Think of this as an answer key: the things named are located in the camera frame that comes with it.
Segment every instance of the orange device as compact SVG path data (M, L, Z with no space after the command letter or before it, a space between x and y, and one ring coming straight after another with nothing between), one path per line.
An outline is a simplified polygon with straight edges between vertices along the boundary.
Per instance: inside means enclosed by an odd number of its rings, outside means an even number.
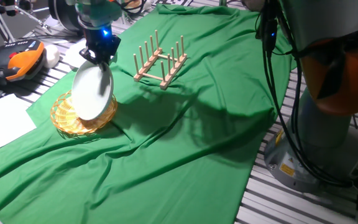
M31 79L45 63L44 43L21 40L0 47L0 85Z

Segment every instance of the woven basket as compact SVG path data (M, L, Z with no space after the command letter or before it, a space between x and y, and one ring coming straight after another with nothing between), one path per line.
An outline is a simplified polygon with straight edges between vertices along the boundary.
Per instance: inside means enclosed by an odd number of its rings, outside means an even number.
M117 100L113 95L106 111L91 121L82 120L74 110L71 90L60 95L50 109L53 125L68 134L89 134L102 128L116 114Z

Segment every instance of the red button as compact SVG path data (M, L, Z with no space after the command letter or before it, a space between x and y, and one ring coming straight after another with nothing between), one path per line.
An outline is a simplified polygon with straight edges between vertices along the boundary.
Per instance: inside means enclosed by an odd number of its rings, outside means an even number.
M15 55L17 55L17 53L13 52L13 53L10 54L9 58L12 59L13 57L15 57Z

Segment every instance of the green fabric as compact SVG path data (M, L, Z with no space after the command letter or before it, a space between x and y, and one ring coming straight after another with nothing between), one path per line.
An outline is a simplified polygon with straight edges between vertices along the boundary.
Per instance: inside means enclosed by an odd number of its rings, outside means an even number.
M275 121L255 40L257 14L158 5L122 33L111 64L119 102L89 136L49 118L63 77L28 113L37 129L0 148L0 220L10 223L233 223L265 131ZM134 82L133 53L158 30L165 54L185 37L189 58L166 91ZM289 46L281 33L277 52ZM282 101L291 57L273 57ZM150 74L160 74L160 64Z

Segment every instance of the white paper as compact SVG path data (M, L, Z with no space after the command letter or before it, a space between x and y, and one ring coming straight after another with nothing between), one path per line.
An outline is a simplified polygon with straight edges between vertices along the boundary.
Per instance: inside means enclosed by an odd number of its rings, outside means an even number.
M0 98L0 147L36 128L25 110L14 94Z

